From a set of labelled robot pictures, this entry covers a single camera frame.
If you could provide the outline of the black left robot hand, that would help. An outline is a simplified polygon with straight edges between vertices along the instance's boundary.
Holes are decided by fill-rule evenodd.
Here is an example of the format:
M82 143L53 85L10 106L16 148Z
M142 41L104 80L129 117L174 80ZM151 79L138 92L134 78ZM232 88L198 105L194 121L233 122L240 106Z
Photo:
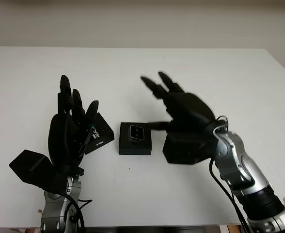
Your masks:
M80 167L87 145L92 137L99 101L94 100L85 111L80 93L71 89L66 75L61 76L57 95L57 114L50 123L48 151L57 172L66 176L83 176Z

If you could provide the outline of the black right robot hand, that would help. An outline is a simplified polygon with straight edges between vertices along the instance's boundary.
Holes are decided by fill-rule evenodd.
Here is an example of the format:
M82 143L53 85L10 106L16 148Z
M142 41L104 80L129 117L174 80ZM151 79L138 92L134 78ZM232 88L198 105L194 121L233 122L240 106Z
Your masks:
M172 120L150 122L152 130L202 134L216 122L212 110L197 95L185 92L166 73L159 71L158 75L168 90L148 77L141 76L141 80L157 99L163 100Z

